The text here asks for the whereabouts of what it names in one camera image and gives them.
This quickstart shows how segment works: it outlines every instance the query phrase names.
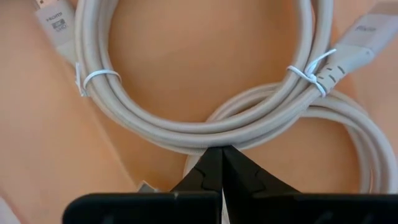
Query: cable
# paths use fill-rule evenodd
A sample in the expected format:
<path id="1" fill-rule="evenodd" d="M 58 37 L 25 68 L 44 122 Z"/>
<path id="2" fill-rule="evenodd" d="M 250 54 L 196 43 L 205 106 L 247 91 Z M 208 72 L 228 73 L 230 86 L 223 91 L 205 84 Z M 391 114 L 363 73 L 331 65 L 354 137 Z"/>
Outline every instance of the cable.
<path id="1" fill-rule="evenodd" d="M 328 50 L 333 1 L 292 2 L 299 26 L 292 66 L 303 71 Z M 108 34 L 117 4 L 115 0 L 78 2 L 74 44 L 83 80 L 96 71 L 114 70 L 108 55 Z M 395 193 L 398 189 L 397 163 L 389 141 L 359 105 L 332 91 L 347 73 L 371 62 L 395 35 L 398 7 L 393 4 L 377 5 L 333 46 L 336 52 L 315 74 L 319 88 L 329 93 L 324 98 L 320 97 L 317 87 L 288 70 L 280 83 L 255 87 L 230 99 L 207 122 L 183 123 L 143 110 L 130 99 L 116 75 L 95 76 L 86 83 L 86 90 L 101 110 L 118 124 L 158 146 L 188 155 L 200 155 L 210 146 L 232 144 L 244 150 L 264 144 L 300 117 L 330 119 L 346 126 L 356 146 L 361 171 L 359 191 Z"/>

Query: zip tie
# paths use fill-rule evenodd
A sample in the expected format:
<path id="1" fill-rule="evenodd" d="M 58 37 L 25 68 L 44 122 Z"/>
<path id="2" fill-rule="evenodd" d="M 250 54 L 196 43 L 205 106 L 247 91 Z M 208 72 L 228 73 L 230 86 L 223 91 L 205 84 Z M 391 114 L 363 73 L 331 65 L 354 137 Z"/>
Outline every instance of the zip tie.
<path id="1" fill-rule="evenodd" d="M 335 53 L 337 50 L 336 49 L 331 49 L 328 52 L 324 53 L 323 55 L 319 56 L 315 60 L 313 60 L 311 63 L 309 63 L 305 68 L 304 72 L 300 71 L 297 67 L 293 65 L 289 65 L 287 67 L 288 70 L 291 70 L 292 72 L 296 73 L 298 76 L 302 77 L 306 81 L 314 84 L 319 92 L 321 92 L 322 97 L 326 96 L 326 90 L 321 86 L 321 84 L 318 83 L 318 78 L 314 74 L 315 69 L 317 68 L 318 63 L 323 60 L 325 57 Z"/>
<path id="2" fill-rule="evenodd" d="M 122 78 L 119 75 L 119 73 L 112 71 L 112 70 L 108 70 L 108 69 L 102 69 L 102 70 L 98 70 L 95 72 L 92 72 L 91 74 L 89 74 L 83 81 L 83 85 L 81 84 L 81 70 L 80 70 L 80 64 L 78 62 L 76 62 L 75 65 L 76 68 L 76 80 L 75 83 L 79 89 L 79 93 L 80 96 L 83 97 L 87 97 L 89 96 L 87 93 L 87 84 L 90 82 L 91 79 L 93 79 L 94 77 L 98 76 L 98 75 L 116 75 L 119 78 L 119 81 L 122 82 Z"/>

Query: beige background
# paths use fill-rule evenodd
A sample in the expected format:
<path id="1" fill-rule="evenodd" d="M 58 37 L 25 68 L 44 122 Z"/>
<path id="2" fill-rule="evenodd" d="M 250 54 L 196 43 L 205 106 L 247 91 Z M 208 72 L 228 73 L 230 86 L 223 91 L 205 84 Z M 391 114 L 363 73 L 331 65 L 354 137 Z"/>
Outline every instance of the beige background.
<path id="1" fill-rule="evenodd" d="M 164 118 L 203 121 L 222 102 L 284 75 L 295 45 L 293 0 L 123 0 L 110 53 L 123 85 Z M 377 0 L 336 0 L 334 39 Z M 29 0 L 0 0 L 0 195 L 24 223 L 59 223 L 89 192 L 170 189 L 185 156 L 158 148 L 80 98 Z M 339 89 L 356 98 L 398 146 L 398 39 Z M 306 192 L 355 192 L 357 161 L 339 125 L 301 119 L 245 152 Z"/>

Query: cable tie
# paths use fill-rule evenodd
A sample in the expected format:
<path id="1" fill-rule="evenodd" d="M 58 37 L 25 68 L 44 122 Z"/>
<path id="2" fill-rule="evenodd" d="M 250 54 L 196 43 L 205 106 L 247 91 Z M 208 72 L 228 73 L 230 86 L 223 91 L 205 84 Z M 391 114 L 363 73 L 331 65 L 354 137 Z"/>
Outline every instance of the cable tie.
<path id="1" fill-rule="evenodd" d="M 306 81 L 314 84 L 319 92 L 321 92 L 322 97 L 326 96 L 326 90 L 323 89 L 323 87 L 321 86 L 321 84 L 318 83 L 318 78 L 317 76 L 314 74 L 315 69 L 318 66 L 318 63 L 323 60 L 325 57 L 335 53 L 337 50 L 336 49 L 331 49 L 328 52 L 324 53 L 323 55 L 319 56 L 318 58 L 316 58 L 315 60 L 313 60 L 311 63 L 309 63 L 305 68 L 304 71 L 300 71 L 300 69 L 298 69 L 297 67 L 293 66 L 293 65 L 289 65 L 287 67 L 288 70 L 291 70 L 292 72 L 296 73 L 298 76 L 302 77 L 303 79 L 305 79 Z"/>
<path id="2" fill-rule="evenodd" d="M 115 72 L 115 71 L 112 71 L 112 70 L 109 70 L 109 69 L 102 69 L 102 70 L 98 70 L 98 71 L 90 73 L 84 79 L 83 84 L 81 84 L 81 70 L 80 70 L 80 64 L 78 62 L 76 62 L 75 68 L 76 68 L 76 80 L 75 80 L 75 83 L 76 83 L 76 85 L 77 85 L 77 87 L 79 89 L 80 96 L 82 96 L 82 97 L 89 96 L 88 92 L 87 92 L 87 89 L 86 89 L 87 88 L 87 84 L 94 77 L 96 77 L 98 75 L 116 75 L 119 78 L 119 81 L 122 82 L 122 78 L 121 78 L 121 76 L 119 75 L 118 72 Z"/>

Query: hdmi logo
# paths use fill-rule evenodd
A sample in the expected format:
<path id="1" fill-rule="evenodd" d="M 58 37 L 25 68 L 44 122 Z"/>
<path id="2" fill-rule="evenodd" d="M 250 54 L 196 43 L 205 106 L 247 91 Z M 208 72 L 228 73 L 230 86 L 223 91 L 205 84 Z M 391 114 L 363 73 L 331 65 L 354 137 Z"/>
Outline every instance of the hdmi logo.
<path id="1" fill-rule="evenodd" d="M 355 31 L 363 31 L 363 32 L 374 32 L 376 31 L 375 27 L 367 27 L 365 25 L 359 25 L 355 28 Z"/>
<path id="2" fill-rule="evenodd" d="M 55 14 L 54 16 L 48 17 L 48 18 L 46 19 L 46 21 L 49 22 L 49 21 L 51 21 L 51 20 L 53 20 L 53 19 L 56 19 L 56 18 L 58 18 L 58 17 L 60 17 L 60 16 L 62 16 L 62 12 L 58 12 L 58 13 Z"/>

